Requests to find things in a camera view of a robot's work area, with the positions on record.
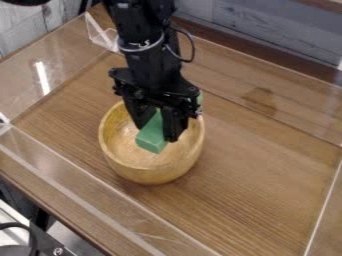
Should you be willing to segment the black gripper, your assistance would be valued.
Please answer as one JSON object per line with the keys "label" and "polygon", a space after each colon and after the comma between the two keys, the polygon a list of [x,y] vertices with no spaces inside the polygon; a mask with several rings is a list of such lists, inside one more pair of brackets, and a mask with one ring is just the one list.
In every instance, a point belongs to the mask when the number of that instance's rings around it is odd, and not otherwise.
{"label": "black gripper", "polygon": [[116,93],[138,129],[162,110],[165,139],[174,143],[198,117],[200,88],[182,75],[182,60],[168,50],[124,51],[128,66],[109,71]]}

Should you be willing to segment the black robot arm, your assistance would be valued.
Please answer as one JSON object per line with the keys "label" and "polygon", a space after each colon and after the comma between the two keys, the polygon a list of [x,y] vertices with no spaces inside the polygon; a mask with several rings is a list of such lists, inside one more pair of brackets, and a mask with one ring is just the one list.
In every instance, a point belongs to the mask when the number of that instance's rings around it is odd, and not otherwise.
{"label": "black robot arm", "polygon": [[114,68],[116,93],[138,129],[145,129],[156,114],[162,115],[162,138],[176,142],[198,116],[200,88],[182,75],[182,64],[194,61],[181,56],[173,24],[176,0],[102,0],[116,23],[118,48],[128,66]]}

